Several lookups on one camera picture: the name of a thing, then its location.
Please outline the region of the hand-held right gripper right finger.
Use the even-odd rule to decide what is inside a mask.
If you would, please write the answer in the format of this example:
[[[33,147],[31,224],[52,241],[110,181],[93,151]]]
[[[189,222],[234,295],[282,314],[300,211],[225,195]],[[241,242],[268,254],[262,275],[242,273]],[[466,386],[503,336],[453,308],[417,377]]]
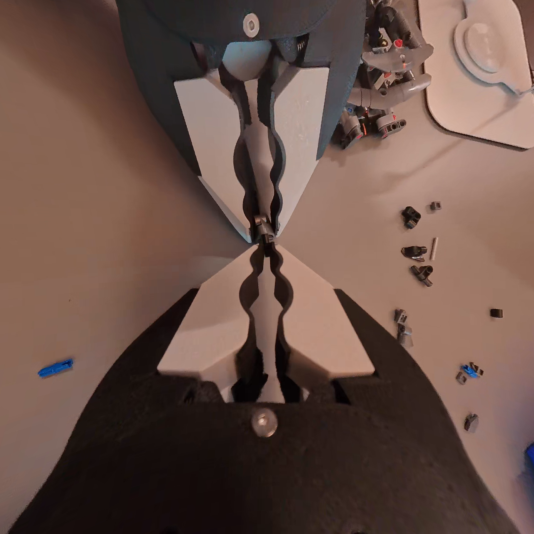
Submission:
[[[333,286],[280,245],[271,245],[274,295],[281,305],[275,362],[285,403],[332,381],[370,377],[375,367]]]

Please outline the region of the white book stand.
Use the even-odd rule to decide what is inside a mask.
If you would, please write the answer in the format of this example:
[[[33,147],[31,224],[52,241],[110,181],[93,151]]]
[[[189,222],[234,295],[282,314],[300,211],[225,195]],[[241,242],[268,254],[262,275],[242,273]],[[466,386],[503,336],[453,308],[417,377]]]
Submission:
[[[445,130],[519,149],[533,148],[533,80],[514,1],[418,1],[422,35],[434,52],[429,111]]]

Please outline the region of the lego car model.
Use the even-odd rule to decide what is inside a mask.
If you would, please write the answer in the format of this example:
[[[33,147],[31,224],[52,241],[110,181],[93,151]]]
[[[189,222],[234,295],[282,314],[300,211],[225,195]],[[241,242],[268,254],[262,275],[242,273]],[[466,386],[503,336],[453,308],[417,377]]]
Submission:
[[[340,149],[366,137],[385,139],[406,127],[395,107],[429,87],[431,76],[419,71],[433,51],[404,13],[403,2],[366,2],[360,64],[333,136]]]

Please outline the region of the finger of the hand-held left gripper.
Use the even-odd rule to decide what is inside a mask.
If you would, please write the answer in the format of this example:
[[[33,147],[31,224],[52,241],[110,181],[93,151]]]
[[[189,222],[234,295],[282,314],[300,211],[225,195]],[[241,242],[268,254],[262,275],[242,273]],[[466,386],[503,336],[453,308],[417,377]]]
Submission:
[[[271,66],[258,80],[258,117],[271,169],[260,187],[262,210],[281,235],[318,163],[327,67]]]
[[[176,81],[197,175],[218,207],[248,243],[256,240],[257,185],[244,138],[251,124],[244,83],[226,69]]]

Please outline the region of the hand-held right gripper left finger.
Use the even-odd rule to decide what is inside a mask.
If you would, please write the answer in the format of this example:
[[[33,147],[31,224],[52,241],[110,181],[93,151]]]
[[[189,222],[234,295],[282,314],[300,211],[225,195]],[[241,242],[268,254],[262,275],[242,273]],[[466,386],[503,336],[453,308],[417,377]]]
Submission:
[[[251,307],[265,250],[255,245],[205,281],[172,338],[160,374],[213,382],[235,402],[256,402],[267,381]]]

